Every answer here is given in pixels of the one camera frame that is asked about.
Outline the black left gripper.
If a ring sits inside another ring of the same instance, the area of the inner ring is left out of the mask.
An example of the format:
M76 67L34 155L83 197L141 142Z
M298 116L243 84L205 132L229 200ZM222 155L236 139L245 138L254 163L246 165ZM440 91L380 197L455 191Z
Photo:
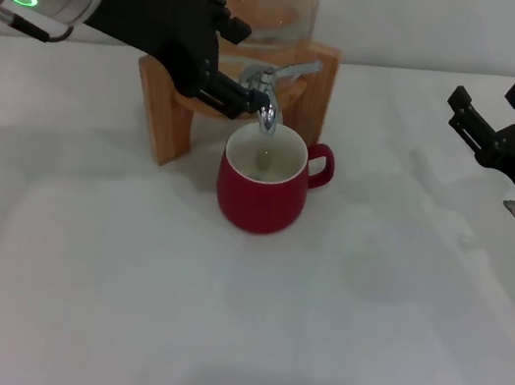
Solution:
M217 33L234 45L252 35L226 0L101 0L85 24L158 60L176 89L228 119L263 108L265 93L217 73Z

